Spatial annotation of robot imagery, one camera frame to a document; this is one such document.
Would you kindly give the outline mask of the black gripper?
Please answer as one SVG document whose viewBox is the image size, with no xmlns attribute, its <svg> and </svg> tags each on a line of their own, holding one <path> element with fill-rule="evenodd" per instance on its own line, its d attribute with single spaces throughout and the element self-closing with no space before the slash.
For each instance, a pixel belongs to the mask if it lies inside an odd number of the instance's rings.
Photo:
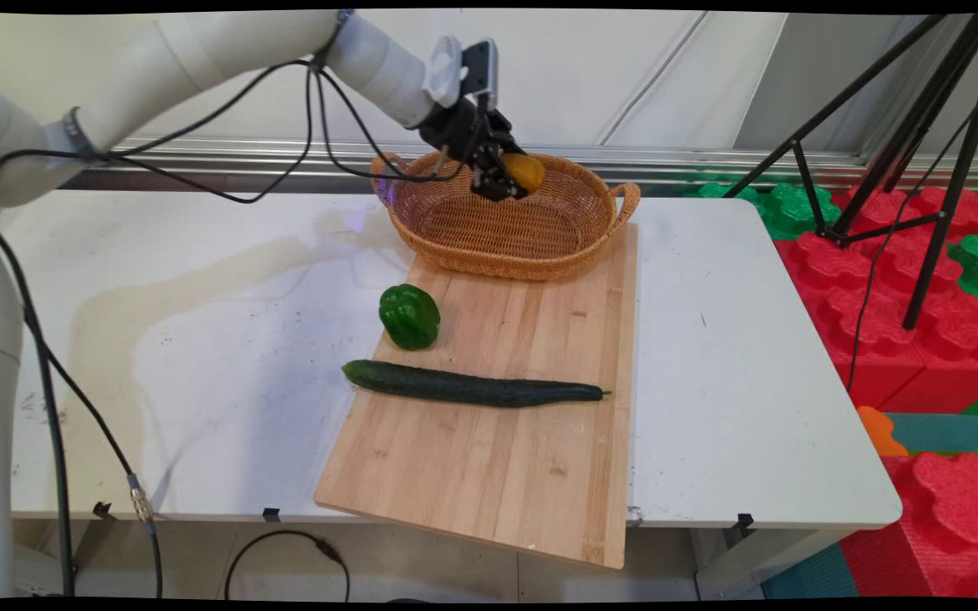
<svg viewBox="0 0 978 611">
<path fill-rule="evenodd" d="M 436 105 L 416 132 L 431 147 L 469 166 L 471 193 L 500 202 L 531 194 L 531 164 L 500 161 L 506 154 L 527 155 L 511 129 L 499 109 L 487 109 L 482 102 L 462 98 L 450 108 Z"/>
</svg>

